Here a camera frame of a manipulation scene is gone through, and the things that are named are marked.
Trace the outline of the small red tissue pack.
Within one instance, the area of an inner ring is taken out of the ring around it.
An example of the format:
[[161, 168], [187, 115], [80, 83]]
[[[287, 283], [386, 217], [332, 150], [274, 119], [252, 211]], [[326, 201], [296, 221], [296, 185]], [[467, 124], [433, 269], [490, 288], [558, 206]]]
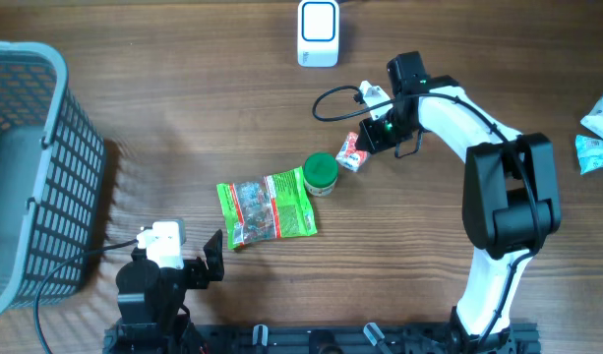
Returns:
[[370, 153], [360, 150], [356, 147], [359, 136], [357, 133], [349, 132], [347, 137], [335, 157], [335, 160], [344, 168], [357, 172], [360, 167], [369, 159]]

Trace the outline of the green lid jar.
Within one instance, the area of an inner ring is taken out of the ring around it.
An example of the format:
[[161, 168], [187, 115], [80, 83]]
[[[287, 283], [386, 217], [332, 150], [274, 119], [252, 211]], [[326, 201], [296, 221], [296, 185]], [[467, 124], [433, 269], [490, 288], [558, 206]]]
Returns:
[[311, 154], [303, 164], [306, 190], [315, 197], [324, 197], [332, 192], [338, 177], [338, 164], [327, 152]]

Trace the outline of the green candy bag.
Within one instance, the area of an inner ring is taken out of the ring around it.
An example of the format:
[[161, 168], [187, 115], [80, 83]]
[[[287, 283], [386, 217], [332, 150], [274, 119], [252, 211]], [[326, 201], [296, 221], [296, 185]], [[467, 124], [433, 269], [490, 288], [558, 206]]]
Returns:
[[216, 190], [230, 250], [317, 233], [300, 167], [254, 181], [220, 183]]

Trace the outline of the teal patterned pouch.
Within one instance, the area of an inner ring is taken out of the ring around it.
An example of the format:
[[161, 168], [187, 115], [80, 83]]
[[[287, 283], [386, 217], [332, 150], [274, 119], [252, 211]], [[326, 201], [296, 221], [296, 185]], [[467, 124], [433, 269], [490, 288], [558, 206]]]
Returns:
[[574, 144], [581, 175], [603, 169], [603, 140], [577, 135]]

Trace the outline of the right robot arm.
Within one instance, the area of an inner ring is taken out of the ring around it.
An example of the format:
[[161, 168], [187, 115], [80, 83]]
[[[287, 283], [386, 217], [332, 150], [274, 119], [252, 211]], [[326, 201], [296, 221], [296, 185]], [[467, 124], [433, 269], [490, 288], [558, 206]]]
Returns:
[[367, 115], [356, 147], [371, 154], [398, 150], [433, 133], [462, 160], [462, 223], [474, 253], [452, 310], [448, 348], [499, 349], [511, 336], [509, 313], [521, 276], [561, 224], [553, 145], [541, 133], [500, 123], [452, 77], [431, 77], [417, 51], [391, 59], [387, 72], [390, 93], [364, 82], [354, 95]]

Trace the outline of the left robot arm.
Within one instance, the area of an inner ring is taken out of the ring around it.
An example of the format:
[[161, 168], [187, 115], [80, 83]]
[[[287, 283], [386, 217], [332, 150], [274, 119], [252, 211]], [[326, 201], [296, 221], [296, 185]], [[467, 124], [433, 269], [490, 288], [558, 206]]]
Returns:
[[116, 275], [121, 318], [104, 333], [104, 353], [198, 353], [210, 351], [184, 305], [189, 290], [209, 287], [224, 277], [222, 232], [203, 247], [205, 258], [187, 260], [181, 269], [162, 268], [145, 251]]

